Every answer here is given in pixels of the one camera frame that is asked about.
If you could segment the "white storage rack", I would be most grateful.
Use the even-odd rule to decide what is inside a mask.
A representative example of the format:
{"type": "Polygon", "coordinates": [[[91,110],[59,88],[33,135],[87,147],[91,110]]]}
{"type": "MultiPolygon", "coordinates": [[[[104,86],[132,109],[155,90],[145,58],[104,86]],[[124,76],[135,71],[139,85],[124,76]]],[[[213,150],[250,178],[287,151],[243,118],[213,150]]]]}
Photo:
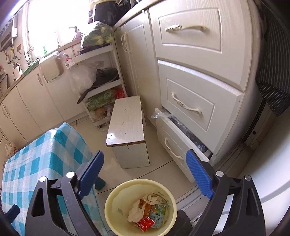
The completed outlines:
{"type": "Polygon", "coordinates": [[[93,124],[107,127],[116,99],[127,97],[119,59],[112,44],[87,51],[65,62],[72,88],[93,124]]]}

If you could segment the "white paper bag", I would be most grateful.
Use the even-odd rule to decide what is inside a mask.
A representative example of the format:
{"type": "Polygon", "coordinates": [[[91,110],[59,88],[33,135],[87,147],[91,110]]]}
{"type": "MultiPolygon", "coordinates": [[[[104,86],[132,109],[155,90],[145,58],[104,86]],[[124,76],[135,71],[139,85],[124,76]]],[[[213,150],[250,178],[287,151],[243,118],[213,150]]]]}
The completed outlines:
{"type": "Polygon", "coordinates": [[[129,210],[128,222],[138,223],[142,218],[149,217],[152,206],[163,203],[163,198],[156,194],[145,194],[137,200],[129,210]]]}

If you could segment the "white plastic bag on rack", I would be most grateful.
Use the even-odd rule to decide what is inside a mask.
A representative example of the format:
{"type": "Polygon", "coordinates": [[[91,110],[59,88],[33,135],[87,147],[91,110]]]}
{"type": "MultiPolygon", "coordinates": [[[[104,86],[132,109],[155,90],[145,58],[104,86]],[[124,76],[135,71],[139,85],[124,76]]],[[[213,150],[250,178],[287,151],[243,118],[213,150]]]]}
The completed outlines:
{"type": "Polygon", "coordinates": [[[74,65],[69,72],[73,85],[80,94],[91,88],[96,80],[96,70],[85,65],[74,65]]]}

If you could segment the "blue checkered plastic tablecloth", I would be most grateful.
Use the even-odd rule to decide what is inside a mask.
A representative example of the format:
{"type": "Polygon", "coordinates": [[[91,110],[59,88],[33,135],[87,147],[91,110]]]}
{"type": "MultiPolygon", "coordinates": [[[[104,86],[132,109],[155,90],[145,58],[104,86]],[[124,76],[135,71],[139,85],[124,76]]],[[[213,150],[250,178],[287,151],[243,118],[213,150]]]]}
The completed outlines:
{"type": "Polygon", "coordinates": [[[51,129],[5,164],[1,235],[107,235],[94,195],[77,195],[77,169],[94,156],[69,124],[51,129]],[[5,213],[20,213],[12,223],[5,213]]]}

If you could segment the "bag of green vegetables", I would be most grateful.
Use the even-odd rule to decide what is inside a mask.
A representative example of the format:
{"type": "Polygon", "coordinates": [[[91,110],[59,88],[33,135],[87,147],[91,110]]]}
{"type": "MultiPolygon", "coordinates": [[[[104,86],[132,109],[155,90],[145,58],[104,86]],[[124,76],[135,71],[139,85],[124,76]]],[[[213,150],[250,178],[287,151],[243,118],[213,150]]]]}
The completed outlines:
{"type": "Polygon", "coordinates": [[[81,40],[81,48],[89,48],[93,46],[104,46],[113,41],[113,28],[105,23],[96,21],[92,23],[90,31],[88,31],[81,40]]]}

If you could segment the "yellow trash bucket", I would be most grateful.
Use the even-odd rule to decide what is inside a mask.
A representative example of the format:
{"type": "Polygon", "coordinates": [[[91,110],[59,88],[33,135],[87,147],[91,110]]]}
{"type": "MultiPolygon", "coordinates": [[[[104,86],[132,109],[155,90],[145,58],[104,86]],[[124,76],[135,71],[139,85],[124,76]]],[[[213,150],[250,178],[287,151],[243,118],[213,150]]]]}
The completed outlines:
{"type": "Polygon", "coordinates": [[[166,235],[177,219],[177,204],[165,186],[137,179],[116,187],[106,200],[104,212],[116,235],[166,235]]]}

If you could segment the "black pan on rack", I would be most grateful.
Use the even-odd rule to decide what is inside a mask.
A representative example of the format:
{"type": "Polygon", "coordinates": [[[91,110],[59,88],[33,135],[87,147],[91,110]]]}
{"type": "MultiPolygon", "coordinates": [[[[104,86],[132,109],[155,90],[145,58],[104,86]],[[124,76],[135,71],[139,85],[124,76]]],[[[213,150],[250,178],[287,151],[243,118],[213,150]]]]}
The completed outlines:
{"type": "Polygon", "coordinates": [[[80,104],[90,91],[92,91],[96,88],[99,88],[105,84],[108,84],[110,82],[113,82],[115,80],[118,80],[118,79],[119,79],[119,74],[118,74],[118,71],[116,68],[108,67],[108,68],[104,68],[104,69],[97,69],[96,80],[94,81],[91,88],[87,89],[85,92],[83,92],[81,94],[77,103],[80,104]]]}

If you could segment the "white wooden stool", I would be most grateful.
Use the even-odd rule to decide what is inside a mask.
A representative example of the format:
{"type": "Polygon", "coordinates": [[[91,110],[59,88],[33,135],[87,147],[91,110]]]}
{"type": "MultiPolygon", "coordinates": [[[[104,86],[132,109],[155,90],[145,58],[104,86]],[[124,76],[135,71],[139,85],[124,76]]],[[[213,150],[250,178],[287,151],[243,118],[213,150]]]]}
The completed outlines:
{"type": "Polygon", "coordinates": [[[150,166],[139,95],[115,101],[106,146],[112,148],[122,169],[150,166]]]}

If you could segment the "white hanging cabinet bin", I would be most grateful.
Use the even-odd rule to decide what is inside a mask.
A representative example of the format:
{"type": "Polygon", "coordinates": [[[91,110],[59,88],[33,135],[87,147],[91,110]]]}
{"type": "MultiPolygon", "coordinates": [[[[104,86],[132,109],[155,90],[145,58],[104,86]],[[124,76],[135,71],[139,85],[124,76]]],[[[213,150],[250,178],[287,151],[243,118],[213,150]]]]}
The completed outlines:
{"type": "Polygon", "coordinates": [[[49,55],[47,57],[42,58],[39,61],[39,65],[47,83],[50,82],[51,80],[54,80],[61,74],[61,69],[59,67],[57,55],[49,55]]]}

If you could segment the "white kettle jug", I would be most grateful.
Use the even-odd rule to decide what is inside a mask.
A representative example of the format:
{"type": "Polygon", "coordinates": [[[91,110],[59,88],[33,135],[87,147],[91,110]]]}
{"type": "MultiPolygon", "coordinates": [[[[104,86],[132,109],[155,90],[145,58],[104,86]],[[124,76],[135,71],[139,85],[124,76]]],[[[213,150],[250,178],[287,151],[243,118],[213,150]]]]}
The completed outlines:
{"type": "Polygon", "coordinates": [[[13,70],[13,79],[17,80],[22,74],[22,69],[18,62],[13,65],[13,70]]]}

